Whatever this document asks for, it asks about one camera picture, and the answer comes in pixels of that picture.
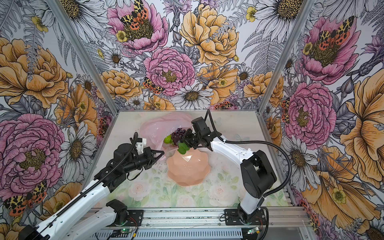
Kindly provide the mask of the green lime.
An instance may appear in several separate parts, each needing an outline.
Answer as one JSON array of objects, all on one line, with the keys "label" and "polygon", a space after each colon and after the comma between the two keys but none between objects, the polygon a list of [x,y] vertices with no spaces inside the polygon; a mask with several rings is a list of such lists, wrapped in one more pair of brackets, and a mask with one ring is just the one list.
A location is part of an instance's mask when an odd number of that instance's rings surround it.
[{"label": "green lime", "polygon": [[173,144],[173,137],[172,137],[172,135],[168,135],[167,137],[165,137],[164,138],[164,143],[168,144],[168,145]]}]

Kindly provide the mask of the dark grape bunch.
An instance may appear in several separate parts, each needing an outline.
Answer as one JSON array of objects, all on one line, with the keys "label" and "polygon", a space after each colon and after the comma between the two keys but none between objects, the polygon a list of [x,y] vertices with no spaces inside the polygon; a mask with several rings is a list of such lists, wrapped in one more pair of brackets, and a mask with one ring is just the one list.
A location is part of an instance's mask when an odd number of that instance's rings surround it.
[{"label": "dark grape bunch", "polygon": [[177,146],[178,143],[183,140],[185,132],[186,129],[177,128],[173,133],[171,133],[171,140],[174,146]]}]

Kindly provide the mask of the pink plastic bag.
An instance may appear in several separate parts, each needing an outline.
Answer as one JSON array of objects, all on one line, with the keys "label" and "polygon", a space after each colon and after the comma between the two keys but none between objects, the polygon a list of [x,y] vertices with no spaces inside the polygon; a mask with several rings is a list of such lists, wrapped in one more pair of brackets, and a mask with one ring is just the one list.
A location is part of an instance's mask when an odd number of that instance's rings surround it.
[{"label": "pink plastic bag", "polygon": [[164,139],[178,128],[192,128],[192,117],[184,113],[170,113],[144,122],[139,130],[139,137],[147,140],[147,147],[163,150]]}]

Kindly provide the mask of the pink flower-shaped bowl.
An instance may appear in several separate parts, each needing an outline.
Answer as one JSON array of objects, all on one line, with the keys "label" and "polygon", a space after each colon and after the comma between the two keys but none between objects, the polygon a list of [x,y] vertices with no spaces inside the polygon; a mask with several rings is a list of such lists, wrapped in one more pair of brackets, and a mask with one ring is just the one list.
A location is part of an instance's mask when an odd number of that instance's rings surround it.
[{"label": "pink flower-shaped bowl", "polygon": [[201,184],[211,172],[209,156],[199,150],[178,151],[167,159],[168,177],[182,187]]}]

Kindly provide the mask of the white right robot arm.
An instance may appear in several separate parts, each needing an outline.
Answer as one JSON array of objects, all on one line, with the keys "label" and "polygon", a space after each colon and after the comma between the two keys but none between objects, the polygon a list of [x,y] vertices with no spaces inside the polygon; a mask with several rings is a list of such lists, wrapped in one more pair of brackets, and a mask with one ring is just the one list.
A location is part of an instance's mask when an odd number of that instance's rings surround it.
[{"label": "white right robot arm", "polygon": [[269,190],[277,181],[277,176],[265,152],[240,147],[243,144],[262,144],[273,146],[266,141],[229,141],[221,133],[207,126],[202,117],[192,120],[192,129],[186,130],[183,142],[190,148],[207,148],[220,154],[240,166],[242,181],[246,194],[238,206],[239,221],[248,225],[257,212]]}]

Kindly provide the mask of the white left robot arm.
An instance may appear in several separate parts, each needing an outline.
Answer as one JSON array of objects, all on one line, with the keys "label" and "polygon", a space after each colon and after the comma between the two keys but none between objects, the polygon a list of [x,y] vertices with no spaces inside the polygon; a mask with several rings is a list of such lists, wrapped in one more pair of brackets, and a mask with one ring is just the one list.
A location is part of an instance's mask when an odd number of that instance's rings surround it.
[{"label": "white left robot arm", "polygon": [[123,183],[130,172],[150,169],[163,155],[163,151],[143,149],[141,154],[127,144],[127,151],[111,159],[94,179],[74,199],[37,226],[28,225],[19,233],[20,240],[60,240],[71,234],[72,227],[100,200]]}]

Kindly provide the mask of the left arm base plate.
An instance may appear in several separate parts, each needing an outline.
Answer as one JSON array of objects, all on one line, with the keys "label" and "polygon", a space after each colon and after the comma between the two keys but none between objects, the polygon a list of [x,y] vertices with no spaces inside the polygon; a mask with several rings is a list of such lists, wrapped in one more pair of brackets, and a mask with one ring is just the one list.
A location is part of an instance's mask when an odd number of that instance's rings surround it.
[{"label": "left arm base plate", "polygon": [[122,210],[115,213],[113,222],[107,227],[140,227],[142,225],[144,210]]}]

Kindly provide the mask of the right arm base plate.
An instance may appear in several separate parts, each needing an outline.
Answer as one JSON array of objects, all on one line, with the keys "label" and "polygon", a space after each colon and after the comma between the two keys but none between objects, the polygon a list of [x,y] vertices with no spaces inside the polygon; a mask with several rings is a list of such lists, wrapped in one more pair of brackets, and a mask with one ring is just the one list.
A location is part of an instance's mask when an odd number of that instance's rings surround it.
[{"label": "right arm base plate", "polygon": [[246,214],[242,209],[224,209],[224,222],[227,226],[265,226],[267,214],[262,209],[256,209],[252,214]]}]

